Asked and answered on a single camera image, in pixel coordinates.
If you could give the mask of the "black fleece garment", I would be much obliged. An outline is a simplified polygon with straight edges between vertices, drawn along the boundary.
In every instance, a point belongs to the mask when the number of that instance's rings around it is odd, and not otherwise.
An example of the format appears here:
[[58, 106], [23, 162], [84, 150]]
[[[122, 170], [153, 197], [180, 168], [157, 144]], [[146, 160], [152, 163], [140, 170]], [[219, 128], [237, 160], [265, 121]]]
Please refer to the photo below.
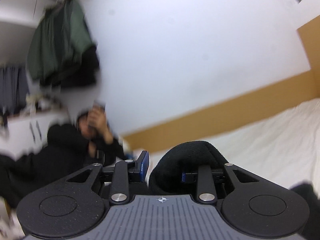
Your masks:
[[149, 176], [149, 191], [154, 195], [195, 194], [193, 183], [182, 181], [183, 173], [196, 173], [200, 166], [221, 168], [228, 161], [209, 142], [190, 141], [169, 150]]

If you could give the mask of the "hanging green black clothes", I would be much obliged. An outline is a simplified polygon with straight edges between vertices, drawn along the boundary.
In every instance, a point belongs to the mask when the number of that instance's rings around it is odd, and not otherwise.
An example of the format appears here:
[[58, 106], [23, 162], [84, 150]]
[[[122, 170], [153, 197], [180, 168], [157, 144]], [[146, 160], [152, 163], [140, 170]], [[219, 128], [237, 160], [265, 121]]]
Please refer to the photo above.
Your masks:
[[100, 68], [97, 45], [78, 0], [64, 0], [46, 9], [29, 47], [27, 68], [41, 87], [95, 85]]

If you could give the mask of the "person in black hoodie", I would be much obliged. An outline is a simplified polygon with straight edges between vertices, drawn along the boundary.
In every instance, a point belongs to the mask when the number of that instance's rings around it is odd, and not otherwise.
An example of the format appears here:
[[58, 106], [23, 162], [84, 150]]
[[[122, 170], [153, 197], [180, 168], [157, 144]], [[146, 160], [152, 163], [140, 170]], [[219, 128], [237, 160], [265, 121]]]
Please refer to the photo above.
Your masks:
[[108, 123], [96, 129], [88, 125], [88, 111], [76, 125], [55, 124], [48, 129], [47, 144], [39, 153], [30, 152], [14, 160], [1, 155], [1, 197], [15, 208], [29, 193], [92, 163], [112, 165], [126, 160], [122, 145]]

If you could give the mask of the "dark smartphone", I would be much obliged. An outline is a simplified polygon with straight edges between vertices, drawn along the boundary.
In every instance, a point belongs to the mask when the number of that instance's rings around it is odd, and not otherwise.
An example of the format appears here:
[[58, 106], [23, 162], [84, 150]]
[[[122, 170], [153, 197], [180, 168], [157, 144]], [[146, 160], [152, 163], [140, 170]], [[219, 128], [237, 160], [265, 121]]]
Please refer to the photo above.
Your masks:
[[92, 109], [88, 112], [88, 125], [96, 129], [104, 128], [107, 124], [105, 109], [102, 105], [95, 102]]

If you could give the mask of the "white bed sheet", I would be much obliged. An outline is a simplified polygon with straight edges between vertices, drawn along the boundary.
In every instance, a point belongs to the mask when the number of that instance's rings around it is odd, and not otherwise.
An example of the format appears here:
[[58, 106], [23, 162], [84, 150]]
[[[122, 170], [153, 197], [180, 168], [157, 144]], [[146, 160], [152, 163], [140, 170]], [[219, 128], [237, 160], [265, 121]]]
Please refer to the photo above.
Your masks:
[[319, 193], [319, 99], [205, 141], [230, 162], [287, 189]]

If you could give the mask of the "shoes on cabinet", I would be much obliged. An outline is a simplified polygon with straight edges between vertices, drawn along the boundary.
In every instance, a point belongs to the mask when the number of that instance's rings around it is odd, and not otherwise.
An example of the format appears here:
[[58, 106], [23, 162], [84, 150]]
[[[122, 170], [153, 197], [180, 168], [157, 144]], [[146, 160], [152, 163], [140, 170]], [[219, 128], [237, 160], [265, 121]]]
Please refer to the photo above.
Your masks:
[[25, 113], [36, 113], [42, 111], [51, 111], [56, 109], [62, 109], [62, 103], [47, 94], [27, 94], [25, 98], [26, 107]]

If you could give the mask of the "black garment pile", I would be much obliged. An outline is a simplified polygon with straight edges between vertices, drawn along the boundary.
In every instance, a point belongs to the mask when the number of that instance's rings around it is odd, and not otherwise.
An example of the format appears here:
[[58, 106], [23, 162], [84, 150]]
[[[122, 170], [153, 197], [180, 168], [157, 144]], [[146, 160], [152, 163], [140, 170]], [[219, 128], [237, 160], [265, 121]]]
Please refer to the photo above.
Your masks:
[[320, 239], [320, 202], [311, 184], [300, 184], [291, 189], [305, 199], [310, 214], [301, 235], [305, 239]]

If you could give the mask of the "white cabinet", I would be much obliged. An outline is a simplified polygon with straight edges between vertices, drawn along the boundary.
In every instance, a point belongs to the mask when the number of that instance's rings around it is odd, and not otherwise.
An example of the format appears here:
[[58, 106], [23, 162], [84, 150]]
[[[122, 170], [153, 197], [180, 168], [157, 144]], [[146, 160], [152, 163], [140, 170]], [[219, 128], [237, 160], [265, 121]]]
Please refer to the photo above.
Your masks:
[[47, 143], [50, 126], [66, 122], [69, 114], [64, 109], [10, 117], [7, 126], [1, 127], [1, 154], [18, 159], [25, 153], [37, 153]]

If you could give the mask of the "wooden headboard panel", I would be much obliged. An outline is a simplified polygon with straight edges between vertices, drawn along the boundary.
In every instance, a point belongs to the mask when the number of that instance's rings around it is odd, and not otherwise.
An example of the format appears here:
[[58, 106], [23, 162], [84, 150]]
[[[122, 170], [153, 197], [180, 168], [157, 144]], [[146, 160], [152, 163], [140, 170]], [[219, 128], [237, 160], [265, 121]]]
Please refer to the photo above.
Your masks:
[[319, 97], [319, 17], [298, 29], [311, 69], [236, 98], [124, 136], [133, 150], [158, 152], [274, 116]]

